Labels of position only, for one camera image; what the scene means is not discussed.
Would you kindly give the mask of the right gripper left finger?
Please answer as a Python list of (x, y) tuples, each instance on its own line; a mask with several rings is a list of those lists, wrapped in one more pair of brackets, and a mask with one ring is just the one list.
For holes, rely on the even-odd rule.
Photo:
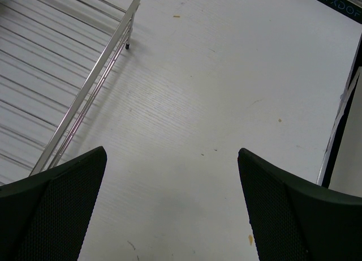
[(97, 147), (1, 186), (1, 260), (77, 260), (106, 163)]

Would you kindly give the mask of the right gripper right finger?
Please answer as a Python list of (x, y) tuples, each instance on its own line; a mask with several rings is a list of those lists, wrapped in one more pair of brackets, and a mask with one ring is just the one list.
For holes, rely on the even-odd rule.
[(361, 260), (361, 198), (242, 148), (238, 167), (259, 260)]

